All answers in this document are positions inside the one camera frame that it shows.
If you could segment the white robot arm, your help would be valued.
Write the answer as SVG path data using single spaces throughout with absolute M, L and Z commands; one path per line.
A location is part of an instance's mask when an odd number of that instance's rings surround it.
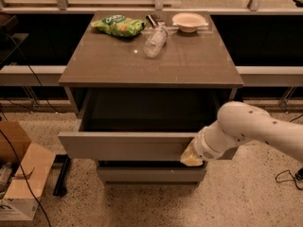
M 303 126 L 271 117 L 265 110 L 231 101 L 218 110 L 217 120 L 196 133 L 181 155 L 186 166 L 201 166 L 250 140 L 263 142 L 303 162 Z

